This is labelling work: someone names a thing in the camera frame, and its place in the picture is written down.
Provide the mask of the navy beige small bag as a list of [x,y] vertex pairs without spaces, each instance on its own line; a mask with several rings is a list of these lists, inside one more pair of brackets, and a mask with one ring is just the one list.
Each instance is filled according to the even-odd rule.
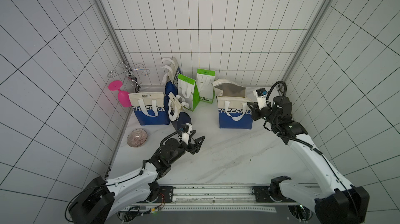
[[168,94],[168,116],[175,130],[179,130],[185,124],[192,124],[189,114],[185,111],[186,102],[180,102],[181,96],[175,96],[172,92]]

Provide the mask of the blue beige takeout bag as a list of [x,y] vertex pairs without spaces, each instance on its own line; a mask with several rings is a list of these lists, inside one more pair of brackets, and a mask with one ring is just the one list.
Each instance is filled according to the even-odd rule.
[[246,88],[227,79],[212,83],[217,97],[220,129],[252,129],[253,120]]

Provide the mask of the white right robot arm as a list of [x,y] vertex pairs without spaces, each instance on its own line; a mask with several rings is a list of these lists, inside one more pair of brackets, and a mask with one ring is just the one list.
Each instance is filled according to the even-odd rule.
[[292,103],[287,85],[278,81],[269,90],[254,91],[257,101],[248,103],[254,121],[270,124],[269,131],[293,150],[316,179],[319,190],[297,183],[288,176],[271,180],[268,193],[272,201],[291,199],[313,212],[322,224],[362,224],[366,219],[370,195],[354,186],[327,160],[306,129],[292,118]]

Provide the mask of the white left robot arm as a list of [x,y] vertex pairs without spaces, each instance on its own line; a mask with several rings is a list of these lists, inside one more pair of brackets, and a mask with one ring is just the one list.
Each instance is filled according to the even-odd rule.
[[142,166],[115,179],[94,178],[67,205],[64,218],[73,224],[103,224],[120,210],[161,195],[158,179],[185,153],[200,151],[205,136],[195,139],[194,130],[179,129],[161,140],[159,148]]

